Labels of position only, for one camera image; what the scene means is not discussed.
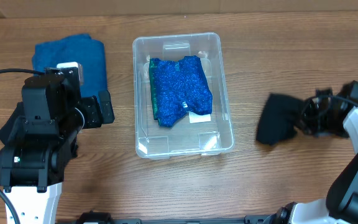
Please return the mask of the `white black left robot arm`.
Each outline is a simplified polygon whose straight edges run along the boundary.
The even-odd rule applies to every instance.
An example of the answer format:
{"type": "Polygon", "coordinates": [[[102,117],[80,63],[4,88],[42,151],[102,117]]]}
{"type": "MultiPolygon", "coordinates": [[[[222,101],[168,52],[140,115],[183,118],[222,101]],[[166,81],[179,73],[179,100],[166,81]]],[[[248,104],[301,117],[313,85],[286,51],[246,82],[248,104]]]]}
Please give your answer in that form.
{"type": "Polygon", "coordinates": [[[83,97],[82,66],[46,68],[27,78],[22,101],[0,130],[0,186],[8,223],[54,223],[64,170],[77,157],[77,135],[114,121],[109,92],[83,97]]]}

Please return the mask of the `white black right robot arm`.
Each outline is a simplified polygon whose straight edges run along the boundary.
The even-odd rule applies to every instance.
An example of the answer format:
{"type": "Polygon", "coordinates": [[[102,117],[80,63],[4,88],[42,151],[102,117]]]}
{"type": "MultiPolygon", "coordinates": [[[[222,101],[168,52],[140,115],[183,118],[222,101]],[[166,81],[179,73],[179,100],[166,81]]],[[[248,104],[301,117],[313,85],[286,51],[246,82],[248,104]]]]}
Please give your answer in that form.
{"type": "Polygon", "coordinates": [[[292,202],[267,217],[265,223],[358,223],[358,82],[343,85],[334,95],[318,90],[300,111],[297,128],[305,134],[333,134],[349,138],[355,152],[325,198],[292,202]]]}

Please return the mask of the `blue denim jeans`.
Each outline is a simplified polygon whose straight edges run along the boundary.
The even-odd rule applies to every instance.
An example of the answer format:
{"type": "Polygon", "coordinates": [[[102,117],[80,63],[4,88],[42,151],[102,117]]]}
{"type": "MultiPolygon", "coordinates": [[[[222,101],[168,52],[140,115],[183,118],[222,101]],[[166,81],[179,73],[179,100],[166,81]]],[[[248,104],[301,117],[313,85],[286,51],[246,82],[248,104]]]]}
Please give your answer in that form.
{"type": "Polygon", "coordinates": [[[104,44],[88,34],[77,34],[35,46],[33,69],[56,67],[59,63],[77,62],[83,67],[82,97],[99,96],[108,89],[104,44]]]}

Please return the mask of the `sparkly blue garment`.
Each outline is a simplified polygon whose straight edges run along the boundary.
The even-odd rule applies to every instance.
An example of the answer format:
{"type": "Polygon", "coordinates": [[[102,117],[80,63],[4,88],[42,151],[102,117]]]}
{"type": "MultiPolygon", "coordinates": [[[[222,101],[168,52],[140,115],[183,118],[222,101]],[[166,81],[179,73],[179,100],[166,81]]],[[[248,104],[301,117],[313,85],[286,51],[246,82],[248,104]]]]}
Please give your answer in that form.
{"type": "Polygon", "coordinates": [[[171,128],[189,112],[212,113],[213,94],[199,57],[185,56],[178,61],[152,58],[149,80],[152,112],[159,126],[171,128]]]}

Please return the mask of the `black garment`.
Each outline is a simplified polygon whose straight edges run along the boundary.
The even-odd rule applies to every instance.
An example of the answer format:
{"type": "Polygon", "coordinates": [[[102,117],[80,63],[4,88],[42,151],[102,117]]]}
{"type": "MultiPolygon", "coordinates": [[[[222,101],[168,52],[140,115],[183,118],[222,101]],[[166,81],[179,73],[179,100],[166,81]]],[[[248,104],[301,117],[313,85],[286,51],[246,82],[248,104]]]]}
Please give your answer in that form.
{"type": "Polygon", "coordinates": [[[289,95],[271,93],[262,110],[256,140],[265,145],[293,139],[296,121],[304,101],[289,95]]]}

